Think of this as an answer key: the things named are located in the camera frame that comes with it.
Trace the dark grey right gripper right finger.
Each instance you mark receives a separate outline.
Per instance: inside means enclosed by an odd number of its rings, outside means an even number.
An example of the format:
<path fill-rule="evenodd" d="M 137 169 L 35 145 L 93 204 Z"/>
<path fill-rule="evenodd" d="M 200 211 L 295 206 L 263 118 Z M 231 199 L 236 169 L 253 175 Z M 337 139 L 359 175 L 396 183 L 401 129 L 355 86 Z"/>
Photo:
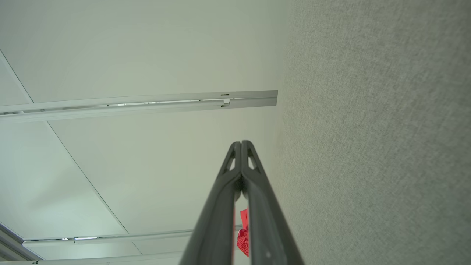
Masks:
<path fill-rule="evenodd" d="M 257 151 L 242 141 L 241 173 L 248 200 L 251 265 L 305 265 Z"/>

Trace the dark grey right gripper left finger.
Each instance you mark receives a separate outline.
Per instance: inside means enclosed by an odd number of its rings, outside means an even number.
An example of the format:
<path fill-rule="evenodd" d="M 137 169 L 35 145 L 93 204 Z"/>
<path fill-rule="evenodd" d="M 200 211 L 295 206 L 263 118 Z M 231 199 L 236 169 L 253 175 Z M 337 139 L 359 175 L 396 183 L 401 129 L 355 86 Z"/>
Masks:
<path fill-rule="evenodd" d="M 230 145 L 179 265 L 233 265 L 234 203 L 242 192 L 241 145 Z"/>

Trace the red shorts with white stripe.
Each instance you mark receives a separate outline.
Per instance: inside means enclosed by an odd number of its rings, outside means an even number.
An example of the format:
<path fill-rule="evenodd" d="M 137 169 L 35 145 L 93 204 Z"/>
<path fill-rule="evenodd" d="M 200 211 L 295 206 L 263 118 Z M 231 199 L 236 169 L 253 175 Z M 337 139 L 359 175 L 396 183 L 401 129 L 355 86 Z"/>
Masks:
<path fill-rule="evenodd" d="M 240 212 L 242 220 L 242 229 L 239 230 L 237 236 L 237 247 L 241 250 L 244 255 L 249 257 L 249 220 L 248 220 L 248 209 Z"/>

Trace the white ceiling light track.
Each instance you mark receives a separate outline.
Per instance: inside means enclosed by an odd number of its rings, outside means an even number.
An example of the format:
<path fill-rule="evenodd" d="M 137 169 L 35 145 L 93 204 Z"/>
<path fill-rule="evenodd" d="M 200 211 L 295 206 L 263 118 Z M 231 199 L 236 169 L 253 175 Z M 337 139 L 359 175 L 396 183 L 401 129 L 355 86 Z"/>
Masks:
<path fill-rule="evenodd" d="M 179 251 L 112 258 L 5 261 L 0 265 L 178 265 L 182 255 L 183 252 Z"/>
<path fill-rule="evenodd" d="M 277 90 L 207 92 L 52 101 L 0 107 L 0 124 L 103 116 L 273 107 Z"/>
<path fill-rule="evenodd" d="M 140 240 L 160 240 L 170 238 L 189 237 L 193 233 L 193 229 L 187 230 L 171 230 L 161 233 L 150 234 L 128 234 L 121 236 L 109 237 L 81 237 L 81 238 L 62 238 L 54 240 L 26 240 L 22 243 L 25 248 L 33 247 L 52 247 L 59 245 L 87 245 L 87 244 L 106 244 L 106 243 L 121 243 L 121 242 L 134 242 Z"/>

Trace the grey fabric sofa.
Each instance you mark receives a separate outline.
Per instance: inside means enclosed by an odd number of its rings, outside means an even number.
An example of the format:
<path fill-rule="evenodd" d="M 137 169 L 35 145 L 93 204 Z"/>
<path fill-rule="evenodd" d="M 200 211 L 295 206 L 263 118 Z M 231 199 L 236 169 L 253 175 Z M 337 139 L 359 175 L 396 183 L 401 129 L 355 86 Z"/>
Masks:
<path fill-rule="evenodd" d="M 292 0 L 269 179 L 306 265 L 471 265 L 471 0 Z"/>

